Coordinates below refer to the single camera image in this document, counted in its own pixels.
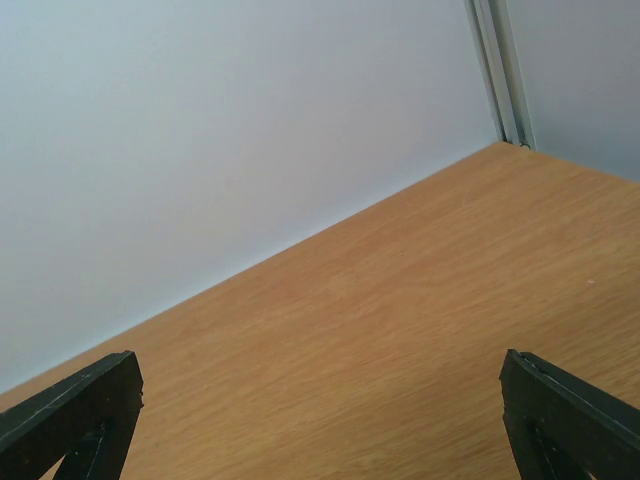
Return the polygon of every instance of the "black plastic part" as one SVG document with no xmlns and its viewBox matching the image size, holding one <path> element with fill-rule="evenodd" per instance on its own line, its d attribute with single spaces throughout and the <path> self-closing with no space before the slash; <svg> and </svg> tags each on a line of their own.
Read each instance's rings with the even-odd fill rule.
<svg viewBox="0 0 640 480">
<path fill-rule="evenodd" d="M 532 353 L 509 350 L 500 380 L 524 480 L 640 478 L 640 411 Z"/>
<path fill-rule="evenodd" d="M 117 480 L 142 408 L 133 352 L 113 353 L 0 414 L 0 479 Z"/>
</svg>

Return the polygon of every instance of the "wall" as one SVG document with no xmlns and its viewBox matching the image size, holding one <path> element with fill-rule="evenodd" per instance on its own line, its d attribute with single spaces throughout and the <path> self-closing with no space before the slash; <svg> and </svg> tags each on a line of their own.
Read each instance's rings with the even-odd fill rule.
<svg viewBox="0 0 640 480">
<path fill-rule="evenodd" d="M 536 148 L 640 180 L 640 2 L 508 7 Z"/>
<path fill-rule="evenodd" d="M 463 1 L 0 9 L 0 391 L 496 140 Z"/>
</svg>

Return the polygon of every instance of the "brown table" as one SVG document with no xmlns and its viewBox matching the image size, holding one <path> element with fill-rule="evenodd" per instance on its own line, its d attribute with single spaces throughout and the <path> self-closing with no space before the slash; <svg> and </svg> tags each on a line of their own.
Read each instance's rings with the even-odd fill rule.
<svg viewBox="0 0 640 480">
<path fill-rule="evenodd" d="M 0 398 L 135 350 L 123 479 L 518 478 L 531 350 L 640 405 L 640 186 L 496 144 Z"/>
</svg>

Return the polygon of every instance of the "wooden desk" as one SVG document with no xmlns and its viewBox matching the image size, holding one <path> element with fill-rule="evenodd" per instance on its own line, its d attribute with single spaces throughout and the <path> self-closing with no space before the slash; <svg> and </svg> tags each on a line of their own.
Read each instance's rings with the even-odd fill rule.
<svg viewBox="0 0 640 480">
<path fill-rule="evenodd" d="M 508 347 L 640 405 L 639 185 L 496 144 L 0 408 L 132 349 L 124 479 L 514 479 Z"/>
</svg>

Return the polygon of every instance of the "wooden table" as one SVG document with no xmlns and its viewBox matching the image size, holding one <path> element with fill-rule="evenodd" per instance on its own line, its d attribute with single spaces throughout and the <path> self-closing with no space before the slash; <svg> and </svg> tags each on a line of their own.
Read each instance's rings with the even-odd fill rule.
<svg viewBox="0 0 640 480">
<path fill-rule="evenodd" d="M 508 347 L 640 405 L 639 185 L 493 145 L 0 408 L 131 349 L 124 479 L 514 479 Z"/>
</svg>

